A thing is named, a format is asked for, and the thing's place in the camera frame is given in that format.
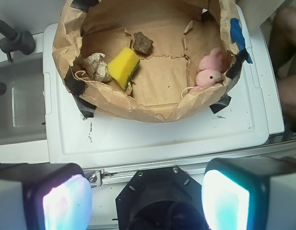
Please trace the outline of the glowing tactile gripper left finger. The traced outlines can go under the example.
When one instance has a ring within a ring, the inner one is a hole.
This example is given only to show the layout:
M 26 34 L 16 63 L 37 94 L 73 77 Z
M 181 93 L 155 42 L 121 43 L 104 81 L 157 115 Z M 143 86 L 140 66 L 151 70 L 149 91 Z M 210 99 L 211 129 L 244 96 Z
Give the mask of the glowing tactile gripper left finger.
M 0 230 L 85 230 L 92 199 L 75 163 L 0 164 Z

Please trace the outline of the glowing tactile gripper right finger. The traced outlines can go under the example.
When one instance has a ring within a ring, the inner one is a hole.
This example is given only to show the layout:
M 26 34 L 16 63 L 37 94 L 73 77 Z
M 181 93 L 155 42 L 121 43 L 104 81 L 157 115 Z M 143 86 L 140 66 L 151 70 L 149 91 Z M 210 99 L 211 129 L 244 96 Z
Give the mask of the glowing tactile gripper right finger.
M 201 198 L 212 230 L 296 230 L 296 158 L 214 158 Z

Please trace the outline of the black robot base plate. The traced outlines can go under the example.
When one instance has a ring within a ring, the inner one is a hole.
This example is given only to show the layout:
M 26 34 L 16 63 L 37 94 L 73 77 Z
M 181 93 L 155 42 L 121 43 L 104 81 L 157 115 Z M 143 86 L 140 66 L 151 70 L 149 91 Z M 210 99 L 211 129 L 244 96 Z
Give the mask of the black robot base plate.
M 179 167 L 140 170 L 116 198 L 121 230 L 207 230 L 201 184 Z

